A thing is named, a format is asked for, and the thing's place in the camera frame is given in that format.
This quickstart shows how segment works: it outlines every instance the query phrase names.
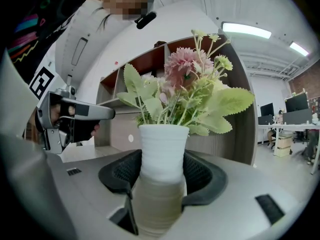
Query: white vase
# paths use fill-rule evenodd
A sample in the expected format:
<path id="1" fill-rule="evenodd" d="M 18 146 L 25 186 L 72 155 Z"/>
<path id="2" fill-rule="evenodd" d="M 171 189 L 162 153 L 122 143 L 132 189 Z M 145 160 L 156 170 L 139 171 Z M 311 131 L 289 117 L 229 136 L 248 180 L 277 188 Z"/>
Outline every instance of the white vase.
<path id="1" fill-rule="evenodd" d="M 133 190 L 133 214 L 143 239 L 163 235 L 181 215 L 186 195 L 183 162 L 189 128 L 171 124 L 139 127 L 142 164 Z"/>

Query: brick wall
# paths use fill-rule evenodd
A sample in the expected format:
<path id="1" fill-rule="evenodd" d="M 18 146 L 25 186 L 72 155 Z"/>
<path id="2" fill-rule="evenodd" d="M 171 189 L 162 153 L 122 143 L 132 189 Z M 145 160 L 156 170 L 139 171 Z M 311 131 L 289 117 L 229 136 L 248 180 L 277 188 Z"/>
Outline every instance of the brick wall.
<path id="1" fill-rule="evenodd" d="M 308 99 L 320 96 L 320 60 L 308 70 L 289 81 L 291 92 L 301 93 L 303 88 L 307 92 Z"/>

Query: white desk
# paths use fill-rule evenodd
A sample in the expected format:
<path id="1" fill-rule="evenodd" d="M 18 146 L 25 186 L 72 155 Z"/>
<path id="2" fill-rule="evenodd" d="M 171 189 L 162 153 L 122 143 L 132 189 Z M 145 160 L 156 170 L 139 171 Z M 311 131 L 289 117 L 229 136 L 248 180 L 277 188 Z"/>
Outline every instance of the white desk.
<path id="1" fill-rule="evenodd" d="M 285 131 L 293 131 L 293 132 L 303 132 L 304 130 L 320 130 L 320 125 L 314 125 L 312 123 L 309 124 L 259 124 L 259 129 L 275 129 L 275 146 L 273 155 L 276 155 L 276 151 L 278 148 L 278 141 L 279 141 L 279 129 Z M 311 170 L 311 174 L 313 175 L 317 169 L 318 161 L 319 161 L 319 153 L 320 153 L 320 135 L 318 140 L 318 149 L 316 151 L 313 167 Z"/>

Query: fluorescent light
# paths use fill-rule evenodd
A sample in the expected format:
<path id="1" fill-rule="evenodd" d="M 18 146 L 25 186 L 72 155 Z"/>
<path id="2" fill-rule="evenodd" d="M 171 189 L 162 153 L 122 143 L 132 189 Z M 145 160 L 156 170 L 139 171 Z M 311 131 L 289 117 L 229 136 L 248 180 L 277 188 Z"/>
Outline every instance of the fluorescent light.
<path id="1" fill-rule="evenodd" d="M 303 49 L 300 45 L 296 44 L 295 42 L 292 42 L 290 48 L 296 50 L 298 53 L 301 53 L 303 56 L 307 56 L 309 54 L 309 52 L 307 52 L 305 49 Z"/>
<path id="2" fill-rule="evenodd" d="M 84 48 L 86 47 L 87 45 L 87 42 L 88 40 L 81 37 L 76 48 L 75 48 L 75 51 L 74 51 L 74 54 L 73 54 L 73 57 L 72 57 L 72 61 L 71 61 L 71 64 L 73 66 L 76 66 L 78 64 L 78 61 L 80 59 L 80 56 L 82 54 L 82 52 L 84 51 Z"/>
<path id="3" fill-rule="evenodd" d="M 266 38 L 266 39 L 269 39 L 271 36 L 270 31 L 266 31 L 258 27 L 242 25 L 242 24 L 223 23 L 222 29 L 225 32 L 244 33 L 244 34 L 255 35 L 255 36 Z"/>

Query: computer monitor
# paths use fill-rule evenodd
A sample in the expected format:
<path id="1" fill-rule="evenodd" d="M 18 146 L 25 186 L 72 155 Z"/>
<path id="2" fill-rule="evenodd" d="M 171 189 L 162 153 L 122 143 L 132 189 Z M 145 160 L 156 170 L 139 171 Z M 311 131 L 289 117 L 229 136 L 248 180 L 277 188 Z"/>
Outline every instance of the computer monitor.
<path id="1" fill-rule="evenodd" d="M 270 104 L 267 104 L 267 105 L 264 105 L 262 107 L 260 107 L 261 109 L 261 116 L 264 117 L 264 116 L 275 116 L 275 111 L 274 111 L 274 104 L 273 103 L 270 103 Z"/>
<path id="2" fill-rule="evenodd" d="M 285 108 L 287 113 L 308 109 L 309 106 L 308 106 L 307 95 L 305 93 L 302 93 L 292 98 L 286 99 Z"/>

